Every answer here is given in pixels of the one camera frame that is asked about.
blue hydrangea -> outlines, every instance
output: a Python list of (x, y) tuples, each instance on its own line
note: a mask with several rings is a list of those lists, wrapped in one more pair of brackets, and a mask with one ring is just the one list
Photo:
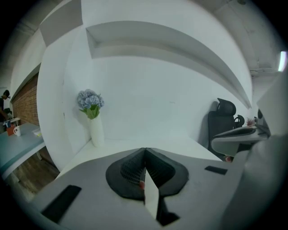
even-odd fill
[(90, 109), (91, 105), (98, 105), (99, 107), (104, 106), (104, 100), (100, 94), (96, 94), (91, 89), (86, 89), (85, 91), (80, 91), (77, 96), (78, 106), (82, 109)]

red object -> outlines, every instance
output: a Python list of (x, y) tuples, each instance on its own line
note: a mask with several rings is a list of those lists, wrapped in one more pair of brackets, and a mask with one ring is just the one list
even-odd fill
[(11, 136), (11, 135), (14, 134), (14, 132), (13, 132), (14, 128), (15, 128), (15, 125), (13, 125), (13, 124), (11, 125), (10, 128), (7, 128), (7, 134), (8, 134), (8, 136)]

black office chair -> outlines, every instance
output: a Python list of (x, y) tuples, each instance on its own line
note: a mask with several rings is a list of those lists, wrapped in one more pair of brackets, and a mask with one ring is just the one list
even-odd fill
[(216, 111), (208, 113), (208, 150), (221, 160), (225, 160), (223, 154), (215, 152), (211, 147), (211, 139), (220, 133), (236, 128), (234, 115), (236, 107), (232, 102), (218, 98), (219, 105)]
[(234, 119), (234, 122), (235, 122), (235, 127), (236, 128), (240, 128), (244, 125), (245, 123), (245, 119), (241, 116), (241, 115), (238, 115), (235, 119)]

fluorescent light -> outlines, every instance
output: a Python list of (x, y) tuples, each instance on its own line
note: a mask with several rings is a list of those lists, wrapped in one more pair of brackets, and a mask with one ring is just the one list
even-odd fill
[(286, 67), (286, 64), (287, 64), (287, 53), (285, 51), (281, 51), (278, 71), (283, 72), (283, 70)]

brick wall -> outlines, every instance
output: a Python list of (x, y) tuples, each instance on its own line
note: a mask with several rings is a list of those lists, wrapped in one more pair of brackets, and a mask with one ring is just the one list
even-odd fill
[(13, 117), (19, 117), (21, 124), (29, 122), (39, 125), (36, 94), (38, 74), (32, 77), (13, 98)]

